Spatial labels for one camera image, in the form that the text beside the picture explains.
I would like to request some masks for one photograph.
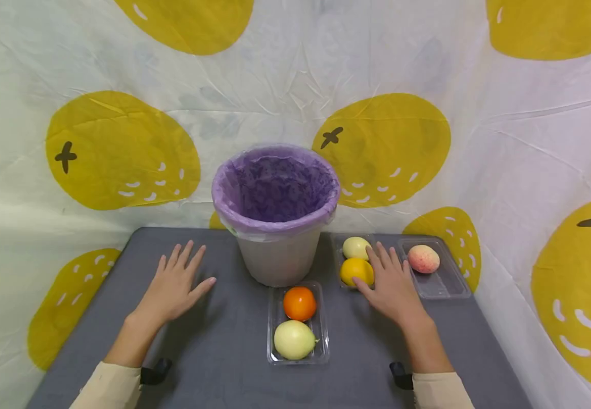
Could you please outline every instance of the gray tabletop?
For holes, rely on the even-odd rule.
[[[399,235],[376,235],[395,245]],[[174,366],[166,381],[145,386],[138,408],[414,408],[393,384],[389,363],[410,369],[402,335],[363,297],[338,284],[330,238],[322,234],[307,279],[322,285],[330,359],[324,365],[272,366],[266,359],[269,289],[245,270],[227,231],[142,228],[136,231],[93,298],[28,408],[68,408],[145,292],[162,254],[175,243],[205,244],[202,277],[218,282],[205,300],[169,323],[146,366]],[[477,409],[531,408],[473,297],[424,301],[450,361]]]

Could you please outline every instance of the white trash can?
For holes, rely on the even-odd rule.
[[[213,206],[261,284],[287,287],[307,275],[340,194],[331,165],[295,145],[243,151],[218,168]]]

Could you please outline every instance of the clear plastic tray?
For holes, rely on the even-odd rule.
[[[307,365],[307,364],[324,364],[329,361],[329,335],[327,334],[327,326],[325,322],[325,306],[322,302],[322,287],[316,281],[303,281],[294,287],[307,287],[312,290],[313,296],[316,298],[316,313],[311,319],[308,319],[305,324],[313,334],[316,336],[316,347],[306,357],[297,361],[283,358],[275,349],[274,334],[277,326],[288,320],[284,312],[283,299],[284,294],[291,287],[272,288],[269,290],[269,304],[268,304],[268,348],[266,354],[268,362],[273,365]]]
[[[340,279],[340,267],[343,265],[343,262],[347,260],[345,254],[343,254],[343,243],[345,243],[350,237],[363,237],[374,249],[376,245],[374,236],[372,236],[372,234],[333,233],[330,237],[332,240],[332,249],[334,250],[334,266],[336,267],[338,282],[343,288],[356,290],[356,287],[351,287],[350,285],[343,283],[343,280]]]
[[[443,300],[450,298],[469,298],[472,293],[466,280],[463,279],[450,249],[445,242],[436,236],[404,236],[398,241],[400,258],[406,260],[411,247],[419,244],[428,245],[438,253],[441,265],[432,274],[421,274],[411,268],[416,290],[421,298]]]

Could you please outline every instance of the peach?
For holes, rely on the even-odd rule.
[[[415,245],[407,255],[411,268],[423,274],[432,274],[441,265],[441,258],[438,253],[428,245]]]

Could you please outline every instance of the plastic container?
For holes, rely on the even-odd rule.
[[[275,350],[275,329],[279,324],[289,320],[284,312],[283,299],[284,294],[286,294],[290,287],[270,289],[266,357],[268,357],[268,362],[273,365],[324,364],[329,361],[329,335],[327,335],[327,326],[325,322],[325,305],[322,302],[322,287],[316,281],[303,281],[302,283],[298,283],[297,287],[307,287],[313,292],[313,296],[316,298],[316,313],[313,314],[311,319],[306,320],[304,323],[311,328],[311,331],[313,331],[318,342],[316,342],[316,347],[308,356],[297,361],[283,358],[277,350]]]
[[[411,247],[419,244],[428,245],[438,253],[441,265],[432,274],[421,274],[411,268],[417,293],[428,300],[444,300],[451,298],[469,298],[472,293],[466,280],[463,279],[450,249],[445,242],[436,236],[404,236],[398,241],[400,258],[406,260]]]
[[[350,237],[363,237],[374,249],[376,245],[374,236],[372,236],[372,234],[333,233],[330,237],[332,240],[332,248],[334,249],[334,266],[336,268],[338,283],[340,283],[340,286],[344,289],[356,290],[356,287],[351,287],[350,285],[343,283],[343,280],[340,279],[340,268],[343,265],[343,262],[347,260],[345,254],[343,254],[343,243],[345,243]]]
[[[286,287],[309,272],[340,184],[322,156],[295,145],[243,151],[218,168],[213,206],[261,284]]]

